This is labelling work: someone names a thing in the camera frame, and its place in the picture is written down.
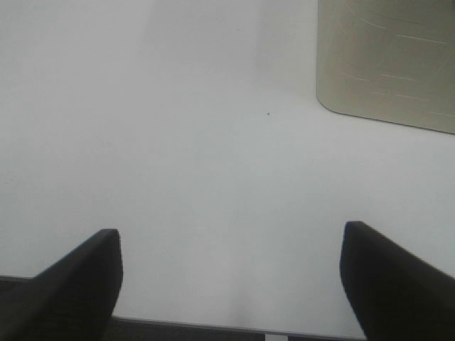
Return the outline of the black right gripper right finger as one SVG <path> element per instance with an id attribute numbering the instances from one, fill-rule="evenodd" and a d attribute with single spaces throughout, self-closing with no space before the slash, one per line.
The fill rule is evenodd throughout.
<path id="1" fill-rule="evenodd" d="M 367 340 L 453 340 L 454 278 L 364 222 L 347 222 L 340 275 Z"/>

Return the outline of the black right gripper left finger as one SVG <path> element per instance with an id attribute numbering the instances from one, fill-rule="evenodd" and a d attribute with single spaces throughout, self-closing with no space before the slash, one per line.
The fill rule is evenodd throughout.
<path id="1" fill-rule="evenodd" d="M 2 340 L 101 340 L 122 287 L 119 232 L 101 229 L 1 295 Z"/>

